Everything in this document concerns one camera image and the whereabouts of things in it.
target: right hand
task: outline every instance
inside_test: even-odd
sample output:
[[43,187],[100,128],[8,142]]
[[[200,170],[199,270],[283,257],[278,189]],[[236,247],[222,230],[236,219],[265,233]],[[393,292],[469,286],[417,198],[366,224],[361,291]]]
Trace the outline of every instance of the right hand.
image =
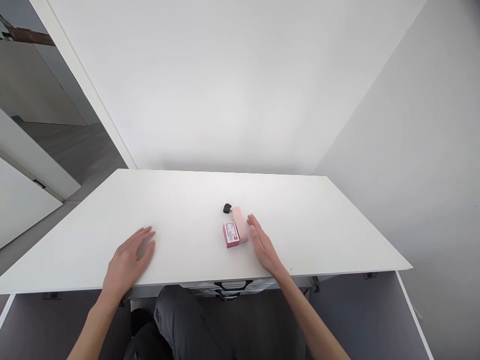
[[286,270],[280,262],[270,238],[262,230],[257,218],[253,214],[250,214],[247,217],[248,219],[246,222],[250,226],[250,235],[253,241],[253,248],[256,257],[261,266],[272,274],[274,278],[277,278],[282,273],[286,272]]

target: forearm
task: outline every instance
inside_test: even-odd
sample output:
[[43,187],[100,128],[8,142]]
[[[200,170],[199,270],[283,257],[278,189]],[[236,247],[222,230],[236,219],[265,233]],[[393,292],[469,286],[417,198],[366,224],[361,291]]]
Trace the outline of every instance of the forearm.
[[275,276],[315,360],[350,359],[284,268]]
[[102,294],[98,297],[67,360],[98,359],[118,304],[115,299]]

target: pink object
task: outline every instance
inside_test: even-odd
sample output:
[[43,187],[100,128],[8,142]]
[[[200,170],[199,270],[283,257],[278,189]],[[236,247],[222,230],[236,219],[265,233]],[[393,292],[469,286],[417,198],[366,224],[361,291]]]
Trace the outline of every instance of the pink object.
[[229,221],[223,224],[223,236],[225,237],[227,249],[240,244],[240,237],[237,227],[235,226],[235,221]]
[[231,215],[233,221],[235,222],[236,228],[238,230],[238,236],[240,237],[240,244],[246,243],[249,240],[249,235],[247,234],[247,228],[245,226],[244,217],[238,206],[231,208]]

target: left hand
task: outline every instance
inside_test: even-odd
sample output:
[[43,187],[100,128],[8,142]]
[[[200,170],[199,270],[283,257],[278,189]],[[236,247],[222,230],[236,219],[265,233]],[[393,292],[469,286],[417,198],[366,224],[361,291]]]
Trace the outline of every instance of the left hand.
[[148,244],[141,259],[137,256],[137,250],[145,239],[155,235],[155,231],[150,231],[151,229],[151,226],[142,227],[116,249],[108,263],[100,295],[109,302],[120,302],[149,266],[154,255],[155,241]]

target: hand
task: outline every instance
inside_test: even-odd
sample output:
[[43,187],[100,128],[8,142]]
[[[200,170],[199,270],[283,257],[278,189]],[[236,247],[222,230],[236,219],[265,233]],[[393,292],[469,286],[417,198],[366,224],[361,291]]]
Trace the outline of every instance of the hand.
[[145,239],[155,235],[155,231],[150,231],[151,229],[151,226],[142,227],[116,249],[108,263],[101,297],[108,299],[109,302],[120,302],[147,269],[154,255],[155,241],[148,244],[141,259],[137,256],[137,250]]
[[257,218],[253,214],[248,215],[246,221],[250,226],[250,235],[253,241],[253,248],[255,249],[256,257],[261,266],[267,270],[274,278],[280,276],[283,272],[286,272],[284,266],[280,262],[274,246],[270,241],[270,238],[262,230]]

